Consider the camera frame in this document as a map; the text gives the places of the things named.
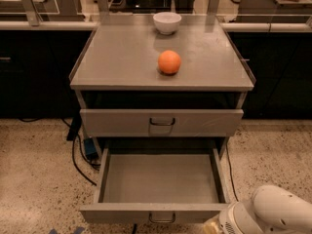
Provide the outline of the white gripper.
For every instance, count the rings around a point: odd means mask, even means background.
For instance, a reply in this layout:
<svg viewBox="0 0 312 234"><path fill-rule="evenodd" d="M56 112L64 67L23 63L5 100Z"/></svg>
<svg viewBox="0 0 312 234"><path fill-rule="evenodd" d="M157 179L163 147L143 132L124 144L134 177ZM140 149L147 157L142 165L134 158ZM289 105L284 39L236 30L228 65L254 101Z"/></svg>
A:
<svg viewBox="0 0 312 234"><path fill-rule="evenodd" d="M263 234L251 200L230 204L219 217L207 220L203 229L206 234L222 234L222 231L225 234Z"/></svg>

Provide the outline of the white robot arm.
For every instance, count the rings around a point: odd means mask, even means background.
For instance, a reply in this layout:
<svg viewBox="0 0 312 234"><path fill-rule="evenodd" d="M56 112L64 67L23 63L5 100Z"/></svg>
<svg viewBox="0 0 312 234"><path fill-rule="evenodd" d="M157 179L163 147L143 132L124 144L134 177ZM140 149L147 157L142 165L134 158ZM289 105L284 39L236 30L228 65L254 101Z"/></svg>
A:
<svg viewBox="0 0 312 234"><path fill-rule="evenodd" d="M204 223L205 234L312 234L312 205L275 185L259 186Z"/></svg>

